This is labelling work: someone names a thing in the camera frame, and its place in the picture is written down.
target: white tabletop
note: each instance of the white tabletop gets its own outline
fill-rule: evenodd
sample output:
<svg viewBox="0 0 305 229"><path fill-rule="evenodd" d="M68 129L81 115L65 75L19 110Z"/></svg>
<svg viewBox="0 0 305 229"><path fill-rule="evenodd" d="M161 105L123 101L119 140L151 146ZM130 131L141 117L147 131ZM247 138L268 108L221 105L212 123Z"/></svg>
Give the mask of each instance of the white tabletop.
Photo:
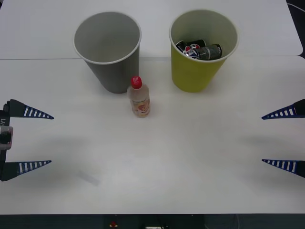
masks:
<svg viewBox="0 0 305 229"><path fill-rule="evenodd" d="M305 160L301 119L261 116L304 98L301 57L234 54L202 93L171 81L170 60L141 58L151 113L104 90L83 60L0 61L12 118L7 161L52 160L0 184L0 214L305 213L305 180L261 161Z"/></svg>
<svg viewBox="0 0 305 229"><path fill-rule="evenodd" d="M199 8L217 10L235 22L242 54L302 53L285 0L6 0L0 10L0 59L78 58L72 46L76 28L89 15L107 10L139 22L141 56L170 56L170 24Z"/></svg>

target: gray paper cup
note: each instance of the gray paper cup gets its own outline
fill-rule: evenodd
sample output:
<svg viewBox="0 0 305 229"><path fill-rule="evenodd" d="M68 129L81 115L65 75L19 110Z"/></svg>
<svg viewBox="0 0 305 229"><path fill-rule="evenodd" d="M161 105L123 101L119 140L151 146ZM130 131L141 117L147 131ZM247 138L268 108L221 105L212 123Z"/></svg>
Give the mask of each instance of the gray paper cup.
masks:
<svg viewBox="0 0 305 229"><path fill-rule="evenodd" d="M124 93L139 75L141 28L120 12L101 12L85 19L73 45L101 84L112 93Z"/></svg>

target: pepsi can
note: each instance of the pepsi can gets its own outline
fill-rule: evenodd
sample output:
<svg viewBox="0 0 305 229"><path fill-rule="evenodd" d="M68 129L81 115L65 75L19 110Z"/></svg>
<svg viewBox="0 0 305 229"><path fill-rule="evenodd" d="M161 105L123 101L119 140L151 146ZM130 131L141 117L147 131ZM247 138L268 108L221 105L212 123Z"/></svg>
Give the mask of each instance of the pepsi can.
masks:
<svg viewBox="0 0 305 229"><path fill-rule="evenodd" d="M179 41L176 43L177 49L179 49L183 54L185 54L186 51L190 49L190 47L184 42L184 41Z"/></svg>
<svg viewBox="0 0 305 229"><path fill-rule="evenodd" d="M206 43L204 40L200 39L193 42L187 42L186 45L189 46L190 49L199 49L201 47L205 47Z"/></svg>
<svg viewBox="0 0 305 229"><path fill-rule="evenodd" d="M219 44L212 44L198 49L194 49L197 54L196 59L202 61L212 61L221 58L223 50Z"/></svg>

